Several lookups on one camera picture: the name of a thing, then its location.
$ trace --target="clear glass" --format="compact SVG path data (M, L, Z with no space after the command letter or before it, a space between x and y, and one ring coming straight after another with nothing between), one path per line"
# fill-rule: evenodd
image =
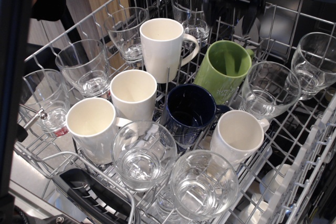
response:
M134 191L146 191L161 183L176 158L173 136L155 122L131 122L112 141L114 167L124 184Z
M110 98L110 65L100 41L86 39L75 42L57 55L55 63L64 78L84 98Z
M39 118L36 124L50 137L68 133L66 115L70 109L68 90L63 76L53 69L42 69L23 77L20 104L34 111L44 109L46 119ZM30 120L35 112L19 107L22 117Z
M238 193L232 165L208 150L182 155L174 166L170 183L176 212L190 221L210 220L223 214Z
M300 80L300 100L309 100L336 82L336 38L310 33L299 41L291 69Z
M272 61L253 65L241 90L239 109L259 120L270 120L283 114L301 96L296 75L284 65Z
M209 38L210 27L205 21L202 0L172 0L172 7L174 20L183 25L186 34L198 40L201 48L204 47Z
M147 10L130 7L111 14L104 21L104 27L121 57L134 67L142 61L140 26L148 19Z

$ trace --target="dishwasher rack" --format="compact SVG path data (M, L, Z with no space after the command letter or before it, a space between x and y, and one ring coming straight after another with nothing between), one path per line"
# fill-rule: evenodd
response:
M297 32L298 24L302 20L303 22L307 19L318 22L328 26L330 31L334 31L334 22L305 13L302 11L302 3L303 0L300 0L296 9L267 3L266 14L270 17L269 23L266 24L268 30L264 35L260 34L258 41L252 40L250 37L242 38L235 34L235 27L241 18L237 10L233 9L231 15L227 17L220 17L211 28L207 46L200 50L198 57L195 57L188 65L180 67L177 77L172 82L159 86L153 120L159 120L165 97L174 86L193 82L207 47L217 40L229 39L244 46L253 47L256 52L254 63L272 60L287 65L290 62L291 53L295 50L293 38ZM53 55L57 55L58 49L63 49L74 42L71 41L71 35L78 33L82 39L92 38L104 43L111 63L111 78L121 71L135 68L136 66L129 66L123 62L102 25L112 8L127 6L144 6L148 9L151 18L171 17L170 0L143 0L141 3L138 0L109 0L71 29L29 56L26 61L34 61L40 68L43 68L38 61L38 54L44 50L51 50ZM274 36L275 28L281 26L279 15L284 13L287 13L292 21L292 32L289 34L287 42L278 40ZM279 55L277 48L285 49L285 53ZM182 55L187 54L188 50L184 48ZM70 86L69 93L71 105L83 99ZM336 137L334 130L336 99L330 99L330 96L330 90L324 90L309 101L298 101L283 115L271 121L270 129L265 133L262 147L242 163L237 170L239 193L235 204L222 216L204 223L244 223L239 219L238 214L247 204L254 205L253 212L257 209L263 212L259 223L298 223L302 220L301 215L312 196L323 168L335 152L333 147ZM240 90L238 89L227 105L232 109L238 109L240 99ZM18 122L23 125L26 120L19 117ZM170 223L169 217L174 212L167 213L168 217L165 217L157 213L155 206L158 194L166 182L145 193L128 191L115 173L113 165L94 166L86 159L80 148L72 144L73 141L69 135L70 133L60 138L50 138L33 125L29 131L28 139L22 143L17 142L14 151L49 179L74 167L89 170L106 187L117 191L121 197L129 201L132 211L127 218L128 223L134 223L135 208L140 212L142 223ZM198 139L193 148L208 148L211 131L206 132L203 136ZM276 174L280 174L279 170L283 164L289 164L291 167L286 173L282 185L270 200L268 208L263 211L259 208L261 200L253 201L251 198L251 194L255 192L252 188L257 188L262 183L261 178L268 171L273 169Z

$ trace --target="navy blue mug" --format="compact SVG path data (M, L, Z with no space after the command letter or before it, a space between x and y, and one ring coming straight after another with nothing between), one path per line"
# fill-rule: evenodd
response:
M201 86L182 84L168 93L160 124L173 135L181 152L212 126L216 114L229 110L228 106L216 105L213 96Z

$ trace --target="cream mug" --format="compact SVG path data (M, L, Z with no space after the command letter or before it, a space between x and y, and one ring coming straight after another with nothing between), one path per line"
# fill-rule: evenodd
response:
M181 66L190 62L199 52L195 37L185 34L183 26L169 18L147 20L140 27L140 38L146 71L154 76L158 83L174 80L180 65L182 42L189 40L195 49L184 59Z
M110 83L110 91L118 115L131 121L151 121L156 87L155 78L146 71L131 69L117 74Z
M95 164L112 162L114 136L130 120L118 118L111 102L104 98L86 98L77 102L66 116L66 126L85 155Z
M210 150L223 156L237 169L241 162L261 147L268 127L266 119L259 121L241 110L228 111L218 120Z

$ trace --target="mug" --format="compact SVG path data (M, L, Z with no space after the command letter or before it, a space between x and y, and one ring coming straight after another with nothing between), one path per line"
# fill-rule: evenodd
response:
M245 111L228 111L218 120L210 150L222 155L237 169L241 162L261 147L264 132L269 126L266 119L262 120L262 124Z
M112 162L111 144L119 127L130 120L118 118L111 102L104 98L86 98L77 102L66 116L73 139L95 164Z
M151 121L153 118L157 82L143 70L127 70L111 81L112 103L118 115L131 121Z
M160 124L172 133L178 150L183 151L211 126L216 114L229 110L225 105L216 105L212 95L201 86L181 84L168 93Z
M236 92L252 66L254 53L241 45L220 40L212 43L196 74L194 84L202 86L223 104Z
M199 51L197 39L185 34L183 26L169 18L147 20L140 27L140 37L146 71L152 74L158 83L166 83L167 80L172 81L176 77L183 41L192 41L195 49L182 59L181 66L195 58Z

